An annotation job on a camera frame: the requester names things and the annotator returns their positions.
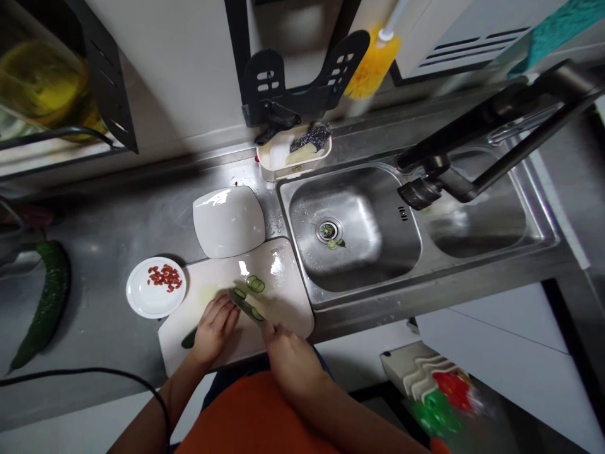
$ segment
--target teal towel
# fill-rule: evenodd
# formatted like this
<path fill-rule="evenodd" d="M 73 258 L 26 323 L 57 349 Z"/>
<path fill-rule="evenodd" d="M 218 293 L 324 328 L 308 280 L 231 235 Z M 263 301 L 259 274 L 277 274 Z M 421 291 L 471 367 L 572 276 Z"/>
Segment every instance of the teal towel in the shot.
<path fill-rule="evenodd" d="M 604 17 L 605 0 L 569 0 L 534 29 L 527 57 L 510 70 L 509 79 L 523 74 Z"/>

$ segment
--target cord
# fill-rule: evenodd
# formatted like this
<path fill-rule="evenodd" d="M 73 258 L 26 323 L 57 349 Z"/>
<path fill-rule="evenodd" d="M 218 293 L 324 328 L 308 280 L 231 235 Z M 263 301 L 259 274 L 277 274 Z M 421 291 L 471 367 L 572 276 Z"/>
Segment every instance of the cord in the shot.
<path fill-rule="evenodd" d="M 37 372 L 37 373 L 29 374 L 29 375 L 22 375 L 22 376 L 15 377 L 15 378 L 8 378 L 5 380 L 0 380 L 0 388 L 10 386 L 10 385 L 15 385 L 17 383 L 23 383 L 24 381 L 32 381 L 32 380 L 37 380 L 39 378 L 45 378 L 45 377 L 49 377 L 49 376 L 78 375 L 81 373 L 94 373 L 94 372 L 106 373 L 106 374 L 110 374 L 110 375 L 119 375 L 122 377 L 130 378 L 131 380 L 134 380 L 134 381 L 140 383 L 141 385 L 145 386 L 149 391 L 151 391 L 151 393 L 153 394 L 153 397 L 155 397 L 158 400 L 160 406 L 162 407 L 162 411 L 164 413 L 164 421 L 166 422 L 166 453 L 169 453 L 170 452 L 170 417 L 168 415 L 168 408 L 166 406 L 166 402 L 164 402 L 164 399 L 162 399 L 162 396 L 159 395 L 159 393 L 155 390 L 155 388 L 153 386 L 151 386 L 151 384 L 148 381 L 143 380 L 141 377 L 139 377 L 135 374 L 131 374 L 129 372 L 124 372 L 124 371 L 121 371 L 118 369 L 110 369 L 110 368 L 55 369 L 55 370 Z"/>

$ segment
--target cucumber slice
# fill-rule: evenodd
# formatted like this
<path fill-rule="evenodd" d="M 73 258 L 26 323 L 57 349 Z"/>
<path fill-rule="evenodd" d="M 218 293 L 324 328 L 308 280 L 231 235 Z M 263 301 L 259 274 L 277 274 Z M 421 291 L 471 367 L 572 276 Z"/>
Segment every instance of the cucumber slice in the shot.
<path fill-rule="evenodd" d="M 260 279 L 257 279 L 256 281 L 254 281 L 252 283 L 250 288 L 252 289 L 252 291 L 254 291 L 256 293 L 261 293 L 265 289 L 265 283 L 263 281 L 261 281 Z"/>
<path fill-rule="evenodd" d="M 238 288 L 234 288 L 233 289 L 233 293 L 235 293 L 237 296 L 239 296 L 242 300 L 246 299 L 246 294 L 244 293 L 243 290 L 240 290 Z"/>
<path fill-rule="evenodd" d="M 252 316 L 257 319 L 259 322 L 264 322 L 265 319 L 263 318 L 262 315 L 260 315 L 260 313 L 256 310 L 255 307 L 253 307 L 252 309 L 250 309 L 250 313 L 252 314 Z"/>
<path fill-rule="evenodd" d="M 246 285 L 247 285 L 248 287 L 252 287 L 252 283 L 253 283 L 254 281 L 256 281 L 257 279 L 258 279 L 258 278 L 257 278 L 257 277 L 256 277 L 254 274 L 252 274 L 252 275 L 248 276 L 248 278 L 246 279 Z"/>

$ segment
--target black rack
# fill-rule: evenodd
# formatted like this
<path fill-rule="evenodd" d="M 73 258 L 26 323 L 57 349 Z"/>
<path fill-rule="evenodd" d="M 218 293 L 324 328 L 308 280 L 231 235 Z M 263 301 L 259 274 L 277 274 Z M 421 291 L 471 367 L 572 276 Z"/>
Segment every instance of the black rack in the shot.
<path fill-rule="evenodd" d="M 224 2 L 246 125 L 267 126 L 255 139 L 257 145 L 264 145 L 279 131 L 300 124 L 303 116 L 316 119 L 338 105 L 370 42 L 364 30 L 347 36 L 360 0 L 343 0 L 317 78 L 291 89 L 285 87 L 284 60 L 279 53 L 265 49 L 250 55 L 246 0 Z"/>
<path fill-rule="evenodd" d="M 94 130 L 67 127 L 39 132 L 0 142 L 0 151 L 14 146 L 40 142 L 70 134 L 90 134 L 110 145 L 108 153 L 131 150 L 139 152 L 130 107 L 124 85 L 118 46 L 84 0 L 16 0 L 66 46 L 85 57 L 90 84 L 99 114 L 107 129 L 124 147 Z"/>

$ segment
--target orange shirt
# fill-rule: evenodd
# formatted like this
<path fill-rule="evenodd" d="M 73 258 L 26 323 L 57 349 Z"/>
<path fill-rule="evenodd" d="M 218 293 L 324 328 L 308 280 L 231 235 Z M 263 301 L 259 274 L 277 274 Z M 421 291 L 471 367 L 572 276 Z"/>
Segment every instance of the orange shirt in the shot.
<path fill-rule="evenodd" d="M 271 372 L 240 378 L 204 410 L 176 454 L 337 454 L 307 426 Z"/>

